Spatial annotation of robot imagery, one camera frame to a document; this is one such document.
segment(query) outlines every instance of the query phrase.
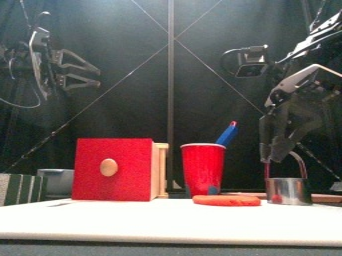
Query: stainless steel cup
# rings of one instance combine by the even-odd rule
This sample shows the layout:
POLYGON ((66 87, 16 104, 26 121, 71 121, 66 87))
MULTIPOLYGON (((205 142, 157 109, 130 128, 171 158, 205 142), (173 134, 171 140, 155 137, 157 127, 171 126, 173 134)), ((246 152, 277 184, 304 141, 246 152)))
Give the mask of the stainless steel cup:
POLYGON ((301 178, 270 178, 270 163, 265 166, 268 202, 285 205, 312 205, 310 184, 305 162, 301 156, 290 152, 300 164, 301 178))

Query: blue marker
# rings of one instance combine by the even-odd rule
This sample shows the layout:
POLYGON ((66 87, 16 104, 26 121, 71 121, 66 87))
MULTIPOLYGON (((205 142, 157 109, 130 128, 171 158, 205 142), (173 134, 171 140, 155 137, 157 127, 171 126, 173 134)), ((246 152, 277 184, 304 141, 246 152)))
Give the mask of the blue marker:
POLYGON ((219 136, 219 138, 215 142, 217 144, 221 144, 222 146, 227 147, 227 145, 230 144, 230 141, 238 134, 238 126, 237 125, 238 125, 238 122, 231 121, 229 128, 222 133, 222 135, 219 136))

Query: table surface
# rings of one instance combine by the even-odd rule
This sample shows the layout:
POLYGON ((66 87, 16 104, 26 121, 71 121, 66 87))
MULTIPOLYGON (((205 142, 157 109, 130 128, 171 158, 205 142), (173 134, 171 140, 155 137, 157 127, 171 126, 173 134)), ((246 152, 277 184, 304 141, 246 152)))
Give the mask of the table surface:
POLYGON ((342 208, 218 207, 191 199, 54 200, 0 208, 0 239, 342 247, 342 208))

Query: round knob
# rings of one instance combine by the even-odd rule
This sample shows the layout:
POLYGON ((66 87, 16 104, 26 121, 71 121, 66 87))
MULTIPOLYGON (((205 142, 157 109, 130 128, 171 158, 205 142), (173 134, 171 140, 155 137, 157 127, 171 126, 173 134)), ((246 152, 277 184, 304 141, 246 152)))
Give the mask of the round knob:
POLYGON ((101 172, 106 177, 111 177, 118 172, 118 164, 114 159, 109 158, 102 161, 101 172))

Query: orange sponge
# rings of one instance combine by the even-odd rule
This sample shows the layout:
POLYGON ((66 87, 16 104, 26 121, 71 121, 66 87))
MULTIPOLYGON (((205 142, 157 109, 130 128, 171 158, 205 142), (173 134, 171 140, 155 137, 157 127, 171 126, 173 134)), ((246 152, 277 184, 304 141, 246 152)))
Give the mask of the orange sponge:
POLYGON ((257 196, 242 195, 198 195, 193 197, 195 204, 213 206, 259 206, 261 199, 257 196))

